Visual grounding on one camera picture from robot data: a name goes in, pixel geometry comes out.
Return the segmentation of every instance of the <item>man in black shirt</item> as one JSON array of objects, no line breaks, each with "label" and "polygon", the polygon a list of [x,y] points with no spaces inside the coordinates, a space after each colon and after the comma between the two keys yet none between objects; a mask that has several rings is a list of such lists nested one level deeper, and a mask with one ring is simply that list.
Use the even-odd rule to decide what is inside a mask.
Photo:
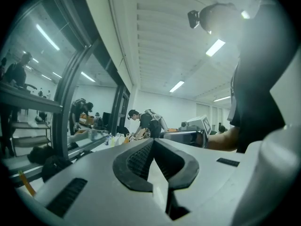
[{"label": "man in black shirt", "polygon": [[159,138],[161,132],[161,125],[158,121],[153,120],[153,117],[147,113],[139,114],[136,110],[130,110],[128,112],[129,118],[132,120],[140,120],[140,126],[136,133],[135,138],[138,140],[145,133],[146,128],[150,130],[150,137]]},{"label": "man in black shirt", "polygon": [[86,103],[85,99],[78,99],[76,101],[73,101],[71,104],[71,109],[69,113],[69,130],[70,135],[74,135],[76,131],[80,129],[79,125],[79,118],[80,114],[85,113],[88,116],[89,112],[92,112],[93,104],[91,102]]},{"label": "man in black shirt", "polygon": [[[3,76],[3,82],[9,83],[13,87],[24,87],[26,80],[26,73],[24,66],[28,65],[32,60],[32,55],[27,52],[25,53],[19,63],[11,64]],[[5,148],[9,150],[9,155],[14,156],[10,138],[13,134],[11,128],[11,123],[9,123],[9,118],[11,116],[12,121],[17,121],[18,119],[18,108],[15,106],[1,104],[0,105],[0,116],[1,116],[1,148],[2,153],[5,154]]]},{"label": "man in black shirt", "polygon": [[293,58],[298,36],[277,0],[262,0],[254,19],[243,19],[233,4],[208,6],[198,16],[209,34],[240,49],[231,81],[229,119],[235,127],[210,136],[207,147],[244,153],[250,143],[285,125],[269,91]]}]

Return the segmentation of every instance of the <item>laboratory room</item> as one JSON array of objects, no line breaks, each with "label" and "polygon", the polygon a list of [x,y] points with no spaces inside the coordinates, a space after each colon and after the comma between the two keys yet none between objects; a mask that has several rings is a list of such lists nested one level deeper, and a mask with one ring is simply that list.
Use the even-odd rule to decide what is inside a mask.
[{"label": "laboratory room", "polygon": [[0,47],[10,223],[295,224],[296,6],[16,1]]}]

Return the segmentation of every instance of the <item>ceiling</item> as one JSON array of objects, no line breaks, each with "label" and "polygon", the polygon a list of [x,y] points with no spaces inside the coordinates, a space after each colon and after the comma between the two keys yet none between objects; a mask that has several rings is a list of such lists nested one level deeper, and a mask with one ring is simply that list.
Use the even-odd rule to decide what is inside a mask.
[{"label": "ceiling", "polygon": [[[230,107],[230,99],[213,100],[230,95],[238,50],[225,44],[207,56],[217,38],[200,26],[191,29],[187,18],[189,11],[216,2],[232,2],[251,17],[255,13],[249,9],[252,0],[111,0],[128,69],[140,90]],[[179,81],[185,83],[170,93]]]},{"label": "ceiling", "polygon": [[[55,13],[60,13],[57,7],[53,8],[53,10]],[[39,32],[36,28],[36,24],[38,24],[59,47],[59,51]],[[27,72],[32,72],[37,76],[43,74],[50,78],[54,84],[57,84],[60,78],[54,75],[53,72],[61,76],[67,63],[76,52],[76,49],[63,33],[68,26],[69,25],[65,23],[63,27],[57,27],[47,10],[40,3],[28,16],[21,20],[8,38],[9,51],[7,57],[10,57],[12,60],[8,61],[8,63],[18,62],[24,54],[23,51],[29,51],[38,63],[31,61],[29,66],[32,70],[26,68]],[[94,55],[88,59],[83,72],[94,79],[95,82],[80,75],[78,85],[117,87],[114,80],[109,76]]]}]

